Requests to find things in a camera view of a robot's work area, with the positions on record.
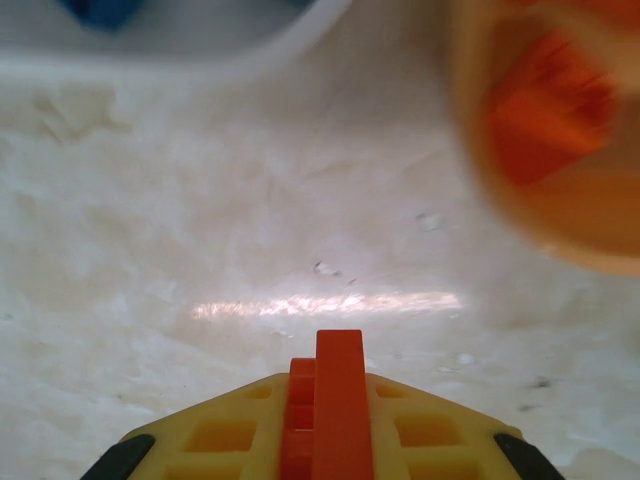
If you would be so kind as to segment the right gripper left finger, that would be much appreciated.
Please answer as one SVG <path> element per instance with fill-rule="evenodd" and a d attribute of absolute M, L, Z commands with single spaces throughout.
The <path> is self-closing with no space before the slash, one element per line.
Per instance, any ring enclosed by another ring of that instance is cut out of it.
<path fill-rule="evenodd" d="M 141 426 L 84 480 L 279 480 L 288 375 L 271 375 Z"/>

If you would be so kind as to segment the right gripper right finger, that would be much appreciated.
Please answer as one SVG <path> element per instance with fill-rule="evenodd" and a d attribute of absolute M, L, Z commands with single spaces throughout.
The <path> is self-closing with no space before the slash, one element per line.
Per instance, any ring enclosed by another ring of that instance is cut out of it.
<path fill-rule="evenodd" d="M 376 480 L 566 480 L 513 426 L 379 375 L 366 381 Z"/>

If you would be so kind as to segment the orange lego brick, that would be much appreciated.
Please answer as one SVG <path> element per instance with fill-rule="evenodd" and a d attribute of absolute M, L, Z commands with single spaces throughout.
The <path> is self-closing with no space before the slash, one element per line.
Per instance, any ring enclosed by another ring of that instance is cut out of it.
<path fill-rule="evenodd" d="M 315 356 L 291 360 L 279 480 L 374 480 L 359 330 L 320 330 Z"/>
<path fill-rule="evenodd" d="M 505 175 L 528 184 L 607 146 L 619 105 L 604 69 L 550 33 L 496 82 L 483 120 Z"/>

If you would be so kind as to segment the orange plastic container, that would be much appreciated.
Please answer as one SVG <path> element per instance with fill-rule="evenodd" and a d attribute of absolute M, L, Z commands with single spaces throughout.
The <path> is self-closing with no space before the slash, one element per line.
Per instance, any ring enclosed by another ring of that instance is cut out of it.
<path fill-rule="evenodd" d="M 640 0 L 451 0 L 452 90 L 470 164 L 495 207 L 578 264 L 640 275 Z M 483 120 L 493 88 L 542 36 L 559 33 L 610 76 L 612 138 L 545 178 L 517 184 Z"/>

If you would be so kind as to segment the white plastic container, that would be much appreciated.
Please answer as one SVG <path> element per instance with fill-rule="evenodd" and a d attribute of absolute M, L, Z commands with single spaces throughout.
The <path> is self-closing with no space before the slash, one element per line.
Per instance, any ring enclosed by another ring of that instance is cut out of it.
<path fill-rule="evenodd" d="M 0 0 L 0 53 L 137 60 L 222 59 L 289 33 L 324 33 L 353 0 L 145 0 L 117 31 L 80 24 L 57 0 Z"/>

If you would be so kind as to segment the blue lego brick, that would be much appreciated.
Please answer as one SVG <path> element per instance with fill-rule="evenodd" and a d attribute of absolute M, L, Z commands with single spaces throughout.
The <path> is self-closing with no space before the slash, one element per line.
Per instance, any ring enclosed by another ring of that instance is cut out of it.
<path fill-rule="evenodd" d="M 103 31 L 122 28 L 145 0 L 57 0 L 80 24 Z"/>

